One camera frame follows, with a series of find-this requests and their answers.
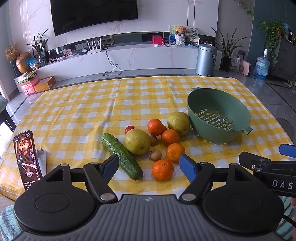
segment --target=blue water bottle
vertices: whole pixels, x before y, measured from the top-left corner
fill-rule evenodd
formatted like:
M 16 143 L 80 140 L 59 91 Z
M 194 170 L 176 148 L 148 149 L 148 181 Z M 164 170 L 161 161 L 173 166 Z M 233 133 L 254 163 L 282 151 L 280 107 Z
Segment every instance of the blue water bottle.
M 253 72 L 253 74 L 261 80 L 265 80 L 265 78 L 268 74 L 268 69 L 269 69 L 269 65 L 270 65 L 270 63 L 268 61 L 268 57 L 267 57 L 267 52 L 268 52 L 268 49 L 265 49 L 264 55 L 257 58 L 256 67 Z

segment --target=yellow pear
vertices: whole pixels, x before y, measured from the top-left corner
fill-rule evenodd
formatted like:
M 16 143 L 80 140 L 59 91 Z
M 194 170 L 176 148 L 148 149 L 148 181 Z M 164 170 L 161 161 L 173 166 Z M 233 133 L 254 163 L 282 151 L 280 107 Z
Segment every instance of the yellow pear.
M 150 149 L 150 138 L 146 132 L 140 129 L 131 129 L 125 135 L 126 148 L 136 154 L 142 155 Z
M 180 111 L 171 113 L 168 117 L 168 127 L 178 132 L 180 136 L 185 136 L 190 130 L 189 116 Z

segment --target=pedal bin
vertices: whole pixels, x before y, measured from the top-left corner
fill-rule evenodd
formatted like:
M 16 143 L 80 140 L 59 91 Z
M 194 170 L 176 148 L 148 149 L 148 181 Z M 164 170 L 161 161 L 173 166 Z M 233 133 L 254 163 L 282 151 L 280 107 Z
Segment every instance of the pedal bin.
M 218 49 L 208 44 L 198 46 L 198 55 L 195 72 L 201 76 L 208 76 L 214 73 L 214 67 Z

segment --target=green colander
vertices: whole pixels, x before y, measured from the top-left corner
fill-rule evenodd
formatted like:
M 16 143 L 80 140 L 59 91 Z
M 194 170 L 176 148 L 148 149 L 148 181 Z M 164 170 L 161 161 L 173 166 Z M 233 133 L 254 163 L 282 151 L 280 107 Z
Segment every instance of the green colander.
M 201 138 L 223 144 L 253 130 L 249 110 L 231 94 L 210 88 L 191 90 L 187 98 L 188 115 L 193 130 Z

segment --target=teddy bear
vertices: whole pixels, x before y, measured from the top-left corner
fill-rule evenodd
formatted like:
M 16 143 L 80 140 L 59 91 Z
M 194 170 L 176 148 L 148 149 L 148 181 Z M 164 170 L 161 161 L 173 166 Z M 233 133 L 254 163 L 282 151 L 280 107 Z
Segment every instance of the teddy bear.
M 188 36 L 188 30 L 186 30 L 186 28 L 184 26 L 177 26 L 175 33 L 179 36 Z

